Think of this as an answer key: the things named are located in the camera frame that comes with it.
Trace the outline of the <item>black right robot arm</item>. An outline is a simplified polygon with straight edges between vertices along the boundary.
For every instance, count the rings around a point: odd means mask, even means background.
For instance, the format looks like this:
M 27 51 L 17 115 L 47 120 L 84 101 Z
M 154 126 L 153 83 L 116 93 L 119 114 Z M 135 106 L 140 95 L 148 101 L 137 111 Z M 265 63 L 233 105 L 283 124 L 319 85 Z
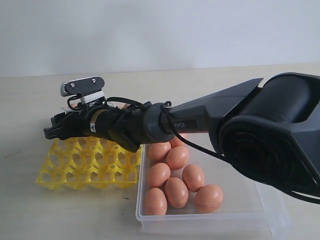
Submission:
M 78 104 L 52 117 L 45 137 L 97 137 L 134 153 L 144 144 L 208 133 L 213 150 L 190 146 L 293 198 L 320 202 L 319 76 L 255 78 L 177 106 L 106 97 L 104 85 L 98 76 L 64 82 L 61 96 Z

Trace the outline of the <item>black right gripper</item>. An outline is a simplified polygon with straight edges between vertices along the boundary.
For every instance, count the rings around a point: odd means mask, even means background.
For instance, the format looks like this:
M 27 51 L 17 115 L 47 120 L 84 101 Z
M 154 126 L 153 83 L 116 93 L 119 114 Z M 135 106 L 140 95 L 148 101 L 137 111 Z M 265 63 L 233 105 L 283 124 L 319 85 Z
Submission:
M 77 111 L 61 112 L 43 129 L 48 140 L 98 137 L 107 140 L 139 140 L 140 110 L 136 106 L 97 108 L 83 120 Z

